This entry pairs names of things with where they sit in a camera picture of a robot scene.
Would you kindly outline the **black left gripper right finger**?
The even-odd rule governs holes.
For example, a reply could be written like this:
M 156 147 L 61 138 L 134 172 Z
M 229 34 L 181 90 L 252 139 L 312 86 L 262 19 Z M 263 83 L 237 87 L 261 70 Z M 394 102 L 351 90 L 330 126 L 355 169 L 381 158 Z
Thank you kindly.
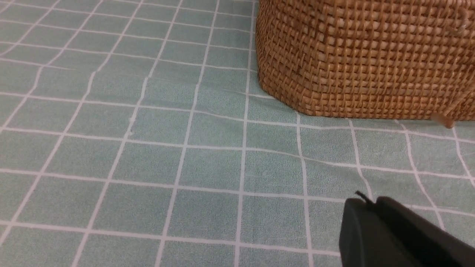
M 376 214 L 422 267 L 473 267 L 474 247 L 390 197 L 378 197 Z

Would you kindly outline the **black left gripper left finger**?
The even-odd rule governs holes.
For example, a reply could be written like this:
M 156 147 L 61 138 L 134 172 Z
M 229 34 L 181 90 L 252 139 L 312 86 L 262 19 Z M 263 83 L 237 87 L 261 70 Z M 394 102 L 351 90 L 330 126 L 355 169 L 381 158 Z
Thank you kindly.
M 421 267 L 374 211 L 374 202 L 346 199 L 339 237 L 343 267 Z

